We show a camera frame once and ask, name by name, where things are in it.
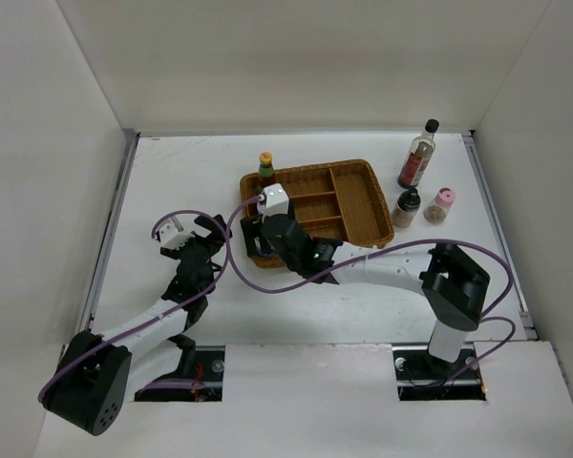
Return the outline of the red sauce bottle green label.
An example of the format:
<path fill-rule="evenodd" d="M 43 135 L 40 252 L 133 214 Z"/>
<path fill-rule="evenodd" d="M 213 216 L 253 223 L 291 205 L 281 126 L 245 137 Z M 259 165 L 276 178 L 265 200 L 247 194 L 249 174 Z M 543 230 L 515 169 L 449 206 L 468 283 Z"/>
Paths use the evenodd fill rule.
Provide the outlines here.
<path fill-rule="evenodd" d="M 275 184 L 277 181 L 275 170 L 273 168 L 273 156 L 270 152 L 259 154 L 258 168 L 258 190 L 262 191 L 265 187 Z"/>

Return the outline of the small brown black-capped bottle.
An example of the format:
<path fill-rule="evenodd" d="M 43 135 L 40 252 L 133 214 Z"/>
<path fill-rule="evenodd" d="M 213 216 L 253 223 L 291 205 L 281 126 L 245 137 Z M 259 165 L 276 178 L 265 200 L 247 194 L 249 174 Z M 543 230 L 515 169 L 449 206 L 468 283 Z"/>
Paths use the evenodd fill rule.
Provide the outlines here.
<path fill-rule="evenodd" d="M 421 197 L 414 187 L 402 192 L 393 208 L 392 221 L 397 228 L 408 228 L 417 214 L 421 205 Z"/>

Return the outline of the pink-capped spice bottle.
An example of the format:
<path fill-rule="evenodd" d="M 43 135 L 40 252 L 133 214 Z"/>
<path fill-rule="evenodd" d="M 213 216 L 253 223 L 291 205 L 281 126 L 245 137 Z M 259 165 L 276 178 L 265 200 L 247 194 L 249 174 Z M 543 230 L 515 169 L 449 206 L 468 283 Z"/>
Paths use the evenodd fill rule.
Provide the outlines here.
<path fill-rule="evenodd" d="M 424 218 L 431 224 L 442 223 L 449 215 L 456 200 L 456 192 L 448 187 L 441 188 L 423 212 Z"/>

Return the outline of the tall dark soy sauce bottle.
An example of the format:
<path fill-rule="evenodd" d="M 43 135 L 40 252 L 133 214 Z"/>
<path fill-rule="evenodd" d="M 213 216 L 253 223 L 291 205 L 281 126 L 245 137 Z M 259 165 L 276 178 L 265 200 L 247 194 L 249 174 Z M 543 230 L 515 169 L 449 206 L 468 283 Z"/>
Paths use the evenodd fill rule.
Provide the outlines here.
<path fill-rule="evenodd" d="M 426 122 L 422 133 L 412 141 L 397 178 L 397 183 L 402 188 L 415 188 L 419 185 L 435 152 L 435 133 L 438 128 L 439 121 L 431 118 Z"/>

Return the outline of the silver-capped blue label shaker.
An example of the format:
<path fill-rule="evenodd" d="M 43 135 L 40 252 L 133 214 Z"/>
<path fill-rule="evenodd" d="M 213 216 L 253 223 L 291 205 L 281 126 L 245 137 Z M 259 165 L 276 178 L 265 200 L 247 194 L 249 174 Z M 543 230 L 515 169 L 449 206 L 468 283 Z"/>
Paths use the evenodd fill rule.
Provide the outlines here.
<path fill-rule="evenodd" d="M 263 238 L 256 238 L 254 240 L 257 256 L 260 258 L 268 259 L 274 256 L 274 252 L 269 243 Z"/>

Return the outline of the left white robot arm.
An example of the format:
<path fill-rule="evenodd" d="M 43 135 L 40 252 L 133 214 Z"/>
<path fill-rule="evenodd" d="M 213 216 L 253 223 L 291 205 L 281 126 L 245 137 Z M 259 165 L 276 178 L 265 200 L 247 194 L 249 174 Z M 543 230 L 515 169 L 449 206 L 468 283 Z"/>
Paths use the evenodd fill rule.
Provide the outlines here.
<path fill-rule="evenodd" d="M 128 395 L 163 375 L 178 381 L 192 375 L 195 344 L 184 333 L 208 306 L 223 273 L 213 258 L 231 237 L 222 215 L 194 217 L 207 235 L 185 231 L 174 214 L 154 227 L 160 253 L 178 263 L 175 276 L 160 298 L 129 322 L 72 337 L 38 395 L 47 411 L 98 436 L 114 423 Z"/>

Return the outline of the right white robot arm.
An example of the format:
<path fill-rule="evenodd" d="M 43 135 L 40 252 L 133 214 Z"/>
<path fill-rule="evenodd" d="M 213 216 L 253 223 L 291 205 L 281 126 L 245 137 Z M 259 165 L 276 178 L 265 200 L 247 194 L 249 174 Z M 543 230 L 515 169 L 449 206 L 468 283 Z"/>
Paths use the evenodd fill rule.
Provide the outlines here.
<path fill-rule="evenodd" d="M 285 267 L 314 283 L 394 287 L 426 299 L 435 315 L 424 366 L 448 376 L 470 333 L 478 329 L 490 275 L 454 243 L 437 241 L 427 251 L 366 248 L 311 236 L 286 214 L 241 220 L 246 252 L 261 247 Z"/>

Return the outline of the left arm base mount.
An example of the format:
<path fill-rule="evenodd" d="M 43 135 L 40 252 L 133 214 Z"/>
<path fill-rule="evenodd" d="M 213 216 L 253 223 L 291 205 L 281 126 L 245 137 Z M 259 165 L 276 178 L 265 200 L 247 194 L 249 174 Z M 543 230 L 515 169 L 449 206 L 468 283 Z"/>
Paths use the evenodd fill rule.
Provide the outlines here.
<path fill-rule="evenodd" d="M 219 402 L 223 397 L 225 348 L 198 346 L 184 334 L 169 338 L 130 369 L 127 402 Z"/>

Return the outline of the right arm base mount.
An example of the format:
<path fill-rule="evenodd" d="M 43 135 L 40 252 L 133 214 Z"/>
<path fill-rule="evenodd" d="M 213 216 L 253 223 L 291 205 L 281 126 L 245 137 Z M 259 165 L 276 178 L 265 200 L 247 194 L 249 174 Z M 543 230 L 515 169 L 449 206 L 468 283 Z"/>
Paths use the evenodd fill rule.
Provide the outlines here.
<path fill-rule="evenodd" d="M 447 363 L 430 355 L 426 347 L 397 348 L 393 364 L 399 400 L 485 401 L 480 370 L 476 365 L 465 368 L 476 356 L 472 347 L 465 347 L 454 363 Z"/>

